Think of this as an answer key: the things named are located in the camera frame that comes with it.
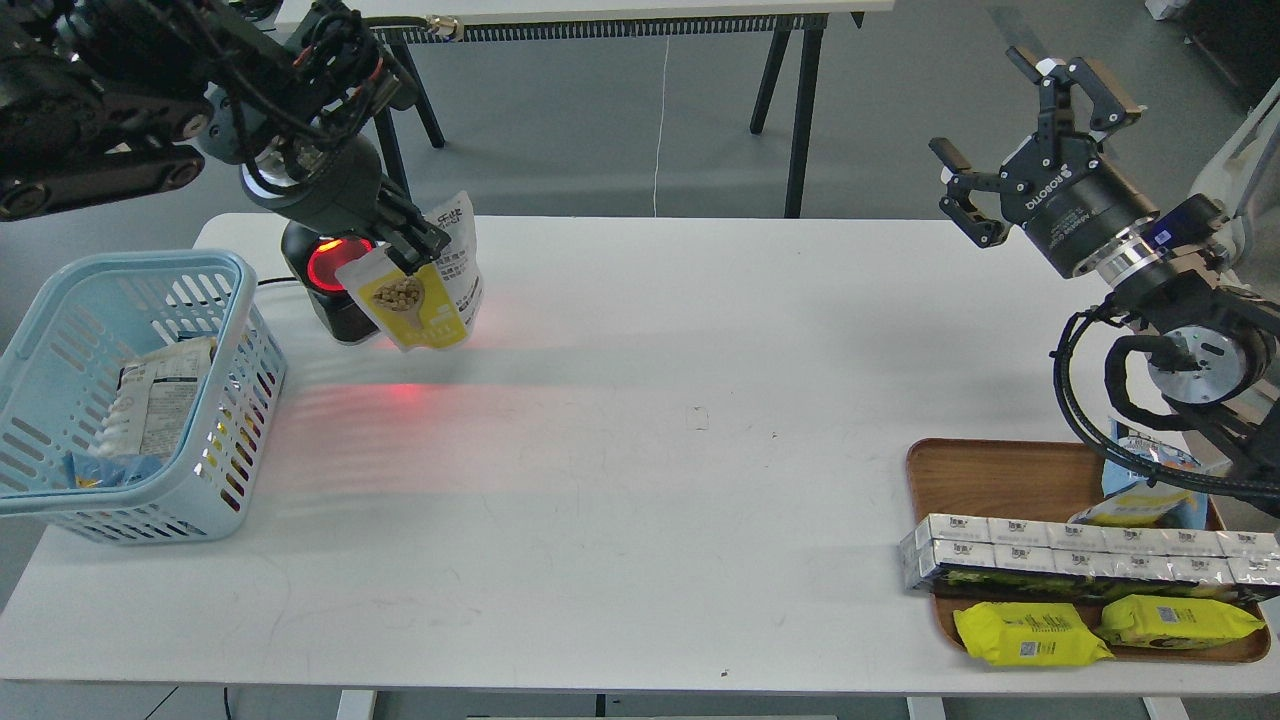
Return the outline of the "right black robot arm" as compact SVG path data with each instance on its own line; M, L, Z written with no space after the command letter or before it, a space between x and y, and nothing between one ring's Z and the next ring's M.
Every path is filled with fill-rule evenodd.
M1229 252L1212 241L1226 213L1202 193L1160 211L1106 158L1105 140L1144 110L1106 67L1019 46L1007 58L1037 88L1036 128L993 172L933 138L946 187L940 209L978 247L1001 245L1018 227L1061 277L1093 272L1108 284L1100 305L1069 318L1051 355L1059 407L1088 447L1149 480L1276 515L1277 406L1253 420L1233 401L1258 389L1277 361L1277 304L1226 281ZM1152 430L1199 434L1226 459L1224 475L1148 460L1088 419L1071 363L1097 323L1126 328L1103 361L1112 409Z

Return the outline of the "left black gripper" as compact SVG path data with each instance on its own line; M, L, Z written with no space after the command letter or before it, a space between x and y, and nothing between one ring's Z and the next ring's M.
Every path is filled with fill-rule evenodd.
M440 258L451 243L449 234L392 187L375 146L365 137L356 136L325 159L329 163L319 173L289 186L283 184L278 173L282 165L269 161L260 174L278 191L259 183L247 167L239 169L241 184L260 208L319 234L379 240L387 256L406 275L426 266L429 259ZM270 176L270 170L276 176Z

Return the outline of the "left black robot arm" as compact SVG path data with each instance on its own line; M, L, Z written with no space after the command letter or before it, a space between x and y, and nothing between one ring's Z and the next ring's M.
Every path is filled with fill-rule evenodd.
M285 41L221 1L5 1L1 81L5 222L175 191L212 158L260 208L406 273L451 241L362 136L419 87L340 1Z

